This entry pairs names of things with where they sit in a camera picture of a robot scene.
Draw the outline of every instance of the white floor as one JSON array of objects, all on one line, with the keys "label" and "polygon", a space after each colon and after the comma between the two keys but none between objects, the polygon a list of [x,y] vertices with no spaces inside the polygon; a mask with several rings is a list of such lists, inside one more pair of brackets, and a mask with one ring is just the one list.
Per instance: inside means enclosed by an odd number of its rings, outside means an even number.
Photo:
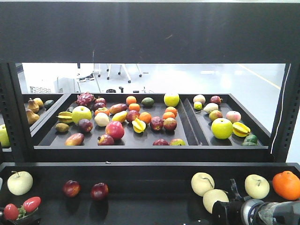
[{"label": "white floor", "polygon": [[[101,64],[101,76],[95,76],[96,80],[93,81],[87,79],[86,82],[77,83],[75,80],[73,83],[74,76],[66,75],[70,72],[68,68],[66,71],[60,69],[60,74],[56,71],[51,75],[49,70],[47,73],[40,71],[38,79],[36,76],[30,77],[24,70],[25,77],[20,73],[19,80],[24,93],[29,92],[29,86],[45,86],[55,92],[62,88],[64,93],[104,93],[107,89],[115,89],[120,93],[119,87],[124,88],[124,93],[133,93],[134,90],[144,90],[146,93],[231,93],[263,126],[272,131],[285,67],[283,64],[140,64],[142,77],[139,77],[136,64],[126,64],[126,67],[131,83],[128,83],[124,70],[118,74],[119,65],[112,65],[110,79],[107,80],[106,64]],[[80,73],[89,75],[91,72],[91,65],[87,65]],[[300,162],[295,139],[299,132],[300,125],[297,123],[287,162]]]}]

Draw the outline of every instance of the yellow apple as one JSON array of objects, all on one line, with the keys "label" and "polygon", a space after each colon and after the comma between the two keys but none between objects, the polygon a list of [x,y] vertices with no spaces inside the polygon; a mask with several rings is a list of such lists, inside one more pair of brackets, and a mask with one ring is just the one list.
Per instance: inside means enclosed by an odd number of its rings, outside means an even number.
[{"label": "yellow apple", "polygon": [[175,107],[179,103],[179,94],[165,94],[164,96],[164,103],[166,106],[170,107]]},{"label": "yellow apple", "polygon": [[92,112],[83,105],[75,107],[72,111],[72,120],[75,124],[78,124],[81,119],[92,119]]},{"label": "yellow apple", "polygon": [[0,143],[3,148],[9,148],[10,142],[8,138],[8,132],[6,130],[5,124],[0,126]]},{"label": "yellow apple", "polygon": [[211,131],[217,139],[227,139],[233,133],[233,124],[225,118],[217,118],[211,124]]}]

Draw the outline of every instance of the stem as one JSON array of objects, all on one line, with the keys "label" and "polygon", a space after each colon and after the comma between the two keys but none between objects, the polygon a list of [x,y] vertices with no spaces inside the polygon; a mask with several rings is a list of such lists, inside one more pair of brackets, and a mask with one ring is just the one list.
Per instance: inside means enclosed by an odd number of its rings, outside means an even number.
[{"label": "stem", "polygon": [[210,183],[210,185],[211,185],[211,187],[213,188],[214,186],[212,185],[212,183],[211,183],[211,181],[207,178],[207,177],[204,177],[204,178],[202,178],[202,179],[206,179],[206,180],[208,180],[209,181],[209,183]]},{"label": "stem", "polygon": [[12,173],[18,174],[18,177],[20,177],[20,174],[17,171],[12,171]]}]

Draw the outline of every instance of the pear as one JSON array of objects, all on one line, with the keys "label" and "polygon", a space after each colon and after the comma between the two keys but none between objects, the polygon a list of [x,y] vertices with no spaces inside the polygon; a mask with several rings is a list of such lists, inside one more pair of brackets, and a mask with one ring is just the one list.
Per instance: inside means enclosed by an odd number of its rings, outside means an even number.
[{"label": "pear", "polygon": [[28,109],[32,110],[34,113],[37,113],[39,111],[39,106],[38,104],[32,100],[31,98],[29,98],[28,100]]},{"label": "pear", "polygon": [[28,124],[34,124],[39,119],[39,115],[35,114],[31,109],[26,108],[25,110]]}]

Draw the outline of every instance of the red apple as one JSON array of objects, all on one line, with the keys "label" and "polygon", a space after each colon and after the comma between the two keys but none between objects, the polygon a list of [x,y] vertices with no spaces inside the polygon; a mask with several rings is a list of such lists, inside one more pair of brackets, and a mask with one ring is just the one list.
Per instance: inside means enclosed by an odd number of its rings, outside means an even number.
[{"label": "red apple", "polygon": [[153,130],[159,131],[164,126],[164,121],[159,116],[155,116],[151,118],[150,126]]},{"label": "red apple", "polygon": [[169,145],[169,143],[165,139],[158,139],[153,142],[153,145]]},{"label": "red apple", "polygon": [[81,119],[78,121],[78,127],[81,132],[88,133],[93,129],[93,123],[88,119]]},{"label": "red apple", "polygon": [[105,183],[98,183],[92,187],[90,196],[93,200],[101,201],[108,196],[108,186]]},{"label": "red apple", "polygon": [[80,189],[81,186],[78,181],[73,180],[67,181],[62,187],[62,191],[67,197],[75,197],[76,195],[78,195]]},{"label": "red apple", "polygon": [[128,123],[131,123],[139,116],[140,116],[140,113],[137,110],[130,110],[126,115],[126,120]]},{"label": "red apple", "polygon": [[110,121],[105,128],[107,135],[110,135],[115,141],[124,136],[124,128],[119,121]]},{"label": "red apple", "polygon": [[103,102],[97,102],[93,105],[93,110],[96,111],[98,108],[104,108],[106,107],[106,104]]},{"label": "red apple", "polygon": [[102,103],[104,103],[104,104],[106,105],[106,100],[105,100],[105,98],[103,98],[103,97],[98,97],[98,98],[95,100],[95,103],[98,103],[98,102],[102,102]]},{"label": "red apple", "polygon": [[176,127],[177,127],[176,119],[169,117],[164,120],[164,129],[168,131],[173,131],[176,129]]},{"label": "red apple", "polygon": [[223,99],[221,99],[220,96],[214,95],[210,98],[210,103],[216,103],[216,104],[220,105],[222,100]]},{"label": "red apple", "polygon": [[231,123],[239,122],[241,119],[241,115],[237,111],[229,111],[226,114],[226,118],[230,120]]},{"label": "red apple", "polygon": [[98,145],[114,145],[114,139],[110,135],[101,135],[98,137]]}]

